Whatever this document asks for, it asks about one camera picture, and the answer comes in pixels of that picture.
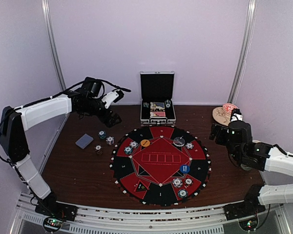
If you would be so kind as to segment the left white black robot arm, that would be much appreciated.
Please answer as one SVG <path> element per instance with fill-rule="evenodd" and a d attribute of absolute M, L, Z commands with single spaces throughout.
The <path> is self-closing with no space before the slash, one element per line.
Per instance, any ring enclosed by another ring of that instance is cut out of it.
<path fill-rule="evenodd" d="M 49 216 L 57 216 L 61 209 L 59 203 L 50 198 L 53 192 L 32 161 L 30 147 L 34 141 L 31 130 L 70 113 L 97 117 L 111 128 L 122 120 L 110 106 L 121 100 L 128 91 L 107 80 L 86 77 L 55 95 L 18 107 L 4 107 L 0 121 L 0 146 L 7 158 L 3 161 L 14 168 L 37 199 L 43 200 L 41 208 Z"/>

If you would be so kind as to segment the dark blue green chip stack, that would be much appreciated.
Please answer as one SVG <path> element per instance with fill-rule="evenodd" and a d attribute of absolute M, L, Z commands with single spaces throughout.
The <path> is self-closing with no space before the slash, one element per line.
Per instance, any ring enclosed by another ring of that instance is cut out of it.
<path fill-rule="evenodd" d="M 98 137 L 99 137 L 99 139 L 101 139 L 101 140 L 106 139 L 106 131 L 104 131 L 104 130 L 100 130 L 100 131 L 98 132 Z"/>

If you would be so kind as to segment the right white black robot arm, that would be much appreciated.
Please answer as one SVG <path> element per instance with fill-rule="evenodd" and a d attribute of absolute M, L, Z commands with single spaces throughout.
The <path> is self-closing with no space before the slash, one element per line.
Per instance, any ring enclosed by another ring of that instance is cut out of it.
<path fill-rule="evenodd" d="M 226 146 L 238 166 L 276 172 L 293 177 L 293 153 L 284 151 L 279 145 L 264 142 L 255 143 L 252 139 L 251 125 L 241 120 L 228 126 L 212 124 L 209 138 L 216 144 Z M 259 208 L 278 203 L 293 203 L 293 183 L 286 185 L 254 185 L 241 203 L 241 212 L 251 215 Z"/>

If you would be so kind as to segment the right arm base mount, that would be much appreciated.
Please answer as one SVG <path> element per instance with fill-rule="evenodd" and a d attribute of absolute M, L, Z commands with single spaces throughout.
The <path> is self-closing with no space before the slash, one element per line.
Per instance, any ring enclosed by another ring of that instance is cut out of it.
<path fill-rule="evenodd" d="M 266 210 L 265 205 L 261 205 L 258 200 L 260 190 L 263 185 L 252 185 L 246 193 L 244 200 L 238 203 L 230 203 L 223 207 L 227 220 L 239 219 L 255 215 Z"/>

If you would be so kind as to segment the teal chip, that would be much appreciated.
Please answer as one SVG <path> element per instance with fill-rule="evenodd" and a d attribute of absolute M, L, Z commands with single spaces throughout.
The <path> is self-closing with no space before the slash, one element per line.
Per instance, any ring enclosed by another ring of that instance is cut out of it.
<path fill-rule="evenodd" d="M 133 148 L 132 148 L 132 147 L 127 146 L 127 147 L 124 148 L 124 153 L 125 153 L 126 155 L 131 155 L 132 152 L 133 152 Z"/>

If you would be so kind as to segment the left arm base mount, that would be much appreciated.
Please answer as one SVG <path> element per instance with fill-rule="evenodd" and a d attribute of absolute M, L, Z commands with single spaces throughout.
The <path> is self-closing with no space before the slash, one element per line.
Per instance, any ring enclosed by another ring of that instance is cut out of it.
<path fill-rule="evenodd" d="M 64 221 L 74 221 L 77 211 L 77 206 L 59 202 L 56 202 L 54 206 L 47 206 L 46 204 L 39 203 L 35 208 L 36 213 L 55 217 Z"/>

